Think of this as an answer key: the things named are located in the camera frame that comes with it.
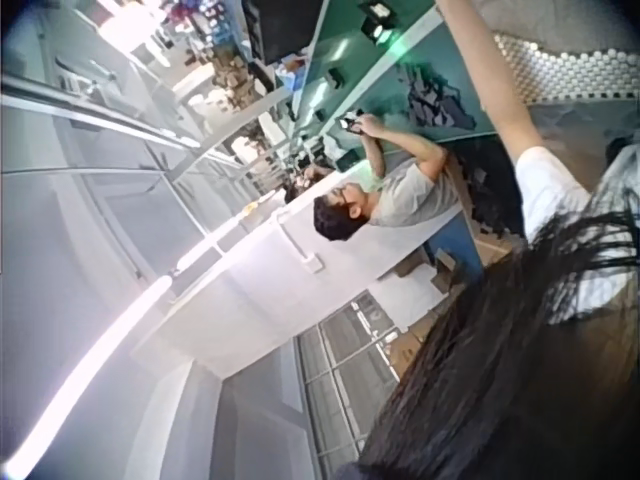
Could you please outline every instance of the long black hair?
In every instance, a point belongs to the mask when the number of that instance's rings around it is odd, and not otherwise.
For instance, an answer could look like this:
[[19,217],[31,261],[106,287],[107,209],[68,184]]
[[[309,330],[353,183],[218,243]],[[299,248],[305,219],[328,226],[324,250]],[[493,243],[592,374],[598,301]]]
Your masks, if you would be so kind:
[[[638,204],[609,182],[488,267],[436,322],[338,478],[640,478]],[[581,289],[597,277],[628,282],[584,311]]]

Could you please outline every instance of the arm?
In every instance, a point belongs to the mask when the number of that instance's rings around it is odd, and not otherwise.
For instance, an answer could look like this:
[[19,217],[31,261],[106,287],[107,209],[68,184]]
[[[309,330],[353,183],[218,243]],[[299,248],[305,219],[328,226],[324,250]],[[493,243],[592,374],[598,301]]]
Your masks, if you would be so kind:
[[373,115],[360,116],[358,123],[367,135],[391,142],[416,157],[418,168],[431,181],[438,179],[447,161],[444,148],[420,135],[390,130]]
[[371,170],[373,170],[373,173],[375,173],[378,178],[384,178],[384,175],[387,173],[387,166],[384,163],[384,155],[382,154],[380,144],[375,138],[370,137],[366,133],[363,133],[361,138],[364,153],[371,164]]
[[303,175],[304,175],[304,178],[306,178],[307,180],[320,181],[327,175],[332,174],[333,171],[334,170],[332,168],[321,167],[320,165],[316,165],[315,163],[312,163],[304,170]]
[[437,0],[462,54],[473,85],[509,156],[516,162],[531,147],[542,146],[529,112],[520,100],[513,73],[471,0]]

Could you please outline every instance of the glasses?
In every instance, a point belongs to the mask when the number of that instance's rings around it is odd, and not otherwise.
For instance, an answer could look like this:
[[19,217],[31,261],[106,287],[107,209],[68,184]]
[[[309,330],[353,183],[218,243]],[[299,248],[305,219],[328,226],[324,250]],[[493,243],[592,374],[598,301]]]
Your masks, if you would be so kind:
[[349,205],[347,197],[344,196],[344,187],[334,188],[331,193],[340,199],[340,205]]

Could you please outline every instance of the hand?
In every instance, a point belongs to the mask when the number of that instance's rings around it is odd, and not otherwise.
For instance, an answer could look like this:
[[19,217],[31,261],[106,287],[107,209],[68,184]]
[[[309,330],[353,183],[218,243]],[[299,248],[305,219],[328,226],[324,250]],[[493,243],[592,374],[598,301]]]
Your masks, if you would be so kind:
[[316,166],[313,164],[309,165],[304,169],[303,175],[307,180],[313,180],[313,178],[316,176]]
[[358,126],[365,135],[373,138],[381,138],[386,131],[380,119],[370,113],[360,115],[355,125]]

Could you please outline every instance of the gray t-shirt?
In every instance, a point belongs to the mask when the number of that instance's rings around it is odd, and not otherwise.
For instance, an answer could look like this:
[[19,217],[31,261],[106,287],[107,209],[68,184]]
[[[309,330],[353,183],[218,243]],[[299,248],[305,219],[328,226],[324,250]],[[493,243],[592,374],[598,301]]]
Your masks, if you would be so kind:
[[379,227],[408,227],[426,222],[458,201],[451,180],[442,172],[434,183],[415,159],[399,165],[382,180],[380,200],[369,223]]

